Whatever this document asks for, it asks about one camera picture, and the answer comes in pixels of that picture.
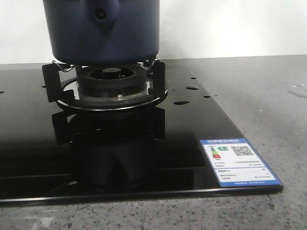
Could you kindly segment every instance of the water spill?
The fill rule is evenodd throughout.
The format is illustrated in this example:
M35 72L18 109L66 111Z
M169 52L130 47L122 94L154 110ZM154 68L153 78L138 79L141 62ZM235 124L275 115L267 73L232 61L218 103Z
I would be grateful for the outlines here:
M186 101L186 100L174 102L174 104L176 104L176 105L184 105L184 104L187 104L187 103L189 103L189 101Z
M188 86L186 86L186 89L188 89L188 90L199 90L199 88L195 85L188 85Z
M297 97L307 98L307 87L305 85L294 85L288 92Z

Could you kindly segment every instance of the granite countertop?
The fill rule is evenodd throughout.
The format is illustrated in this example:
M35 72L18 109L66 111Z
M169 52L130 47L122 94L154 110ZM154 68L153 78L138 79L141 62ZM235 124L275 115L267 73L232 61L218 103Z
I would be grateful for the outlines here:
M166 63L189 67L277 174L284 190L272 195L6 207L0 208L0 229L307 229L307 56ZM291 89L295 85L305 86Z

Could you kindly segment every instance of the qr code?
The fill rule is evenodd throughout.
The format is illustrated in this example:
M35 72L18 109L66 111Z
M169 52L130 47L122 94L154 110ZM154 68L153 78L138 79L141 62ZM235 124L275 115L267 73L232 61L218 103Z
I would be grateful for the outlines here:
M231 148L238 157L254 155L248 146L232 146Z

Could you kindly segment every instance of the energy efficiency label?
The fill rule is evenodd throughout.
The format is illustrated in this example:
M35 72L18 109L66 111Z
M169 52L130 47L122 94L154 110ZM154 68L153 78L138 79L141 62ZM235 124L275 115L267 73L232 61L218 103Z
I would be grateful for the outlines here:
M245 139L201 140L221 187L281 184Z

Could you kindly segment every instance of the dark blue kettle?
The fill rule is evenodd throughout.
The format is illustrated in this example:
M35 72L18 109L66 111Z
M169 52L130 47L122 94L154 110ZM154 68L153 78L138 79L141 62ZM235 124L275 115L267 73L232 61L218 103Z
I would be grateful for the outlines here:
M43 0L52 52L74 65L129 64L159 51L159 0Z

